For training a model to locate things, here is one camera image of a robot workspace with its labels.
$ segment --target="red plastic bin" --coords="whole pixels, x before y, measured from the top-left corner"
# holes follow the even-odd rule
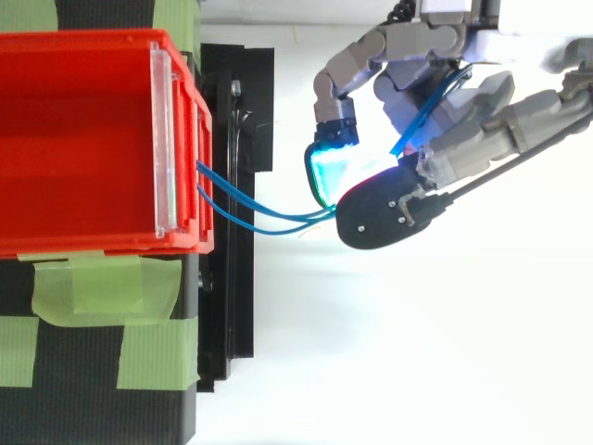
[[[212,117],[166,32],[0,34],[1,257],[209,253],[197,159]]]

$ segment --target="green tape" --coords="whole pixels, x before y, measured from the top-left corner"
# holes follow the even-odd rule
[[[139,257],[70,259],[74,313],[143,313]]]
[[[60,252],[60,253],[23,253],[17,255],[19,261],[50,261],[66,260],[68,258],[102,258],[105,257],[103,250],[84,251],[84,252]]]
[[[125,327],[118,389],[185,391],[197,380],[197,318]]]
[[[181,52],[194,51],[196,0],[156,0],[153,28],[165,30]]]
[[[165,323],[175,307],[181,261],[104,257],[35,265],[32,309],[59,327]]]
[[[0,317],[0,387],[31,388],[37,317]]]
[[[54,0],[0,0],[0,32],[57,31]]]

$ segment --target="blue wire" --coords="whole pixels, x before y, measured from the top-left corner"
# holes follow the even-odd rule
[[[253,211],[272,216],[274,218],[284,219],[287,221],[291,221],[294,223],[311,223],[311,222],[320,222],[320,221],[327,221],[328,219],[332,219],[335,215],[335,207],[331,207],[328,209],[316,211],[314,213],[308,213],[305,215],[285,215],[283,213],[279,213],[277,211],[268,209],[267,207],[259,204],[257,201],[252,199],[251,197],[247,196],[231,184],[229,184],[224,178],[219,176],[216,172],[212,169],[208,168],[202,162],[198,162],[197,164],[198,171],[206,176],[210,181],[212,181],[215,185],[220,187],[225,193],[229,196],[234,198],[237,202],[241,203],[248,209]]]
[[[257,234],[270,235],[270,236],[282,236],[282,235],[297,234],[298,232],[302,232],[303,230],[309,229],[310,227],[313,227],[314,225],[316,225],[318,223],[318,222],[309,222],[307,224],[303,224],[303,225],[296,227],[294,229],[283,230],[283,231],[278,231],[278,232],[272,232],[272,231],[268,231],[268,230],[258,229],[254,225],[251,225],[248,222],[244,222],[244,221],[240,220],[239,218],[234,217],[232,214],[224,211],[208,196],[208,194],[204,191],[204,189],[202,187],[199,186],[197,188],[197,191],[200,194],[200,196],[202,198],[204,198],[207,201],[207,203],[215,211],[217,211],[220,215],[222,215],[224,218],[226,218],[227,220],[229,220],[237,225],[240,225],[241,227],[246,228],[247,230],[255,232]]]
[[[410,139],[420,130],[420,128],[426,123],[426,120],[435,111],[436,106],[439,104],[441,99],[448,93],[451,85],[453,89],[457,89],[465,83],[467,75],[472,71],[473,65],[468,65],[462,70],[455,70],[440,84],[436,91],[429,97],[420,112],[416,115],[410,126],[406,129],[403,135],[397,141],[396,146],[391,150],[391,154],[399,157],[406,148],[406,144]]]

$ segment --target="black cable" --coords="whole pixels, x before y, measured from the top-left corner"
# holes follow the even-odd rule
[[[460,197],[463,197],[463,196],[467,195],[468,193],[472,192],[476,188],[481,187],[482,185],[484,185],[486,183],[489,183],[493,179],[497,179],[504,173],[511,171],[515,167],[518,167],[521,164],[523,164],[524,162],[527,162],[529,159],[533,159],[535,156],[543,153],[548,148],[552,148],[553,146],[556,146],[557,144],[562,142],[564,139],[566,139],[568,136],[584,130],[592,121],[593,121],[593,113],[589,113],[583,119],[580,119],[579,121],[566,127],[564,130],[562,130],[558,134],[553,135],[550,139],[542,142],[541,144],[532,148],[525,154],[519,156],[518,158],[511,160],[510,162],[507,162],[502,167],[498,167],[494,171],[487,173],[484,176],[482,176],[481,178],[476,179],[475,181],[454,191],[453,193],[448,195],[448,200],[455,201],[455,200],[459,199]]]
[[[400,0],[393,8],[393,11],[387,16],[387,21],[383,25],[391,25],[393,23],[410,22],[416,16],[416,2],[415,0]]]

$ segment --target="white wall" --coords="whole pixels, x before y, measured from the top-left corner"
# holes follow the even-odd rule
[[[397,0],[208,0],[202,3],[205,23],[380,23]]]
[[[276,47],[274,173],[258,177],[261,202],[315,209],[302,167],[312,79],[363,32],[205,27],[207,42]],[[560,86],[537,70],[515,80],[517,99]],[[392,146],[371,90],[356,96],[362,140]],[[257,357],[198,397],[193,443],[593,443],[592,136],[391,248],[349,250],[331,224],[303,238],[258,236]]]

